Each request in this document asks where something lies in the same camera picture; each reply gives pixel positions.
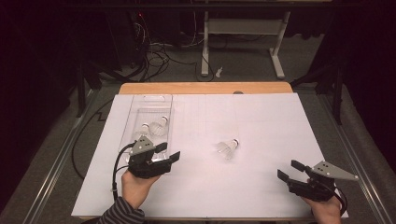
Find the white paper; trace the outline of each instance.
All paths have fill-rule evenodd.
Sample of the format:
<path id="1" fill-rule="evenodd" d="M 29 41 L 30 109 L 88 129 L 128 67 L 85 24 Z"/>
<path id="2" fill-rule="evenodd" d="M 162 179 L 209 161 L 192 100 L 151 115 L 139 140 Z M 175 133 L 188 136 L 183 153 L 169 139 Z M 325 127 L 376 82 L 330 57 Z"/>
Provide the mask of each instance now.
<path id="1" fill-rule="evenodd" d="M 116 96 L 72 216 L 101 216 L 113 204 L 111 176 L 133 99 Z M 169 150 L 180 160 L 151 188 L 146 217 L 311 217 L 276 175 L 305 181 L 290 161 L 324 160 L 296 93 L 173 95 L 172 107 Z M 240 145 L 225 160 L 216 143 L 234 138 Z"/>

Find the striped sleeve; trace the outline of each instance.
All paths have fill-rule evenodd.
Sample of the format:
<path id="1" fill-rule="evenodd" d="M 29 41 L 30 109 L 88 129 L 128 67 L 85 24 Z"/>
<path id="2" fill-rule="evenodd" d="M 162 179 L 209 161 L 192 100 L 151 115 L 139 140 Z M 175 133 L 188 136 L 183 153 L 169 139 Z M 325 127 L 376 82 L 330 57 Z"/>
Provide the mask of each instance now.
<path id="1" fill-rule="evenodd" d="M 119 197 L 114 204 L 103 213 L 98 224 L 118 224 L 118 223 L 143 223 L 145 213 L 140 210 L 134 210 L 123 198 Z"/>

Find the wooden table edge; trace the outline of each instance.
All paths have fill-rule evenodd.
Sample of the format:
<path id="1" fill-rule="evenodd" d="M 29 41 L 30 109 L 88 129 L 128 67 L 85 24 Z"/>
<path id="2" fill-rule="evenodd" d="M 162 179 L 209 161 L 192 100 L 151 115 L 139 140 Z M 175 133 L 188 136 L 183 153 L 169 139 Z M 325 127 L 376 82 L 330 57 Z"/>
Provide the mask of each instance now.
<path id="1" fill-rule="evenodd" d="M 288 82 L 150 82 L 125 83 L 119 94 L 292 93 Z"/>

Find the table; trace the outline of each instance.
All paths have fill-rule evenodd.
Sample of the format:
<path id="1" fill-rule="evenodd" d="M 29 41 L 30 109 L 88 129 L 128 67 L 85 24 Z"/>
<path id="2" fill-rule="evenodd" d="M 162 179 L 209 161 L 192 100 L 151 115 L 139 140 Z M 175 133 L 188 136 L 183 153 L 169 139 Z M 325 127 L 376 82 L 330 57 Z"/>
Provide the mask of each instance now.
<path id="1" fill-rule="evenodd" d="M 209 19 L 209 13 L 205 13 L 204 48 L 202 52 L 202 76 L 209 75 L 209 34 L 229 35 L 276 35 L 276 45 L 269 49 L 271 59 L 279 79 L 284 79 L 280 60 L 277 56 L 288 25 L 290 12 L 285 12 L 283 19 L 279 20 L 232 20 L 232 19 Z"/>
<path id="2" fill-rule="evenodd" d="M 287 82 L 166 82 L 125 83 L 119 94 L 292 93 Z"/>
<path id="3" fill-rule="evenodd" d="M 244 94 L 231 94 L 236 91 Z M 147 219 L 313 219 L 310 208 L 276 177 L 279 168 L 304 181 L 290 160 L 309 165 L 323 160 L 298 95 L 286 82 L 122 85 L 72 216 L 100 216 L 112 204 L 110 158 L 117 154 L 134 94 L 145 93 L 174 94 L 170 150 L 181 152 L 142 205 Z M 212 145 L 234 136 L 241 144 L 234 158 L 224 161 Z M 240 203 L 246 209 L 236 206 Z"/>

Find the human hand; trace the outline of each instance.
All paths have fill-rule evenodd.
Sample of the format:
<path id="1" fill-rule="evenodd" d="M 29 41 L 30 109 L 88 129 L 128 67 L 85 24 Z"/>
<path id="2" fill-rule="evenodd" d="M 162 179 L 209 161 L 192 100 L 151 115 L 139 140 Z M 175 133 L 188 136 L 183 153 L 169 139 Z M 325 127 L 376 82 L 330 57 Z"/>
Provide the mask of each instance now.
<path id="1" fill-rule="evenodd" d="M 315 202 L 301 197 L 312 208 L 318 224 L 341 224 L 340 201 L 332 196 L 327 202 Z"/>
<path id="2" fill-rule="evenodd" d="M 122 175 L 122 198 L 132 206 L 138 209 L 149 195 L 149 189 L 152 184 L 160 178 L 160 175 L 149 179 L 143 179 L 134 176 L 128 170 Z"/>

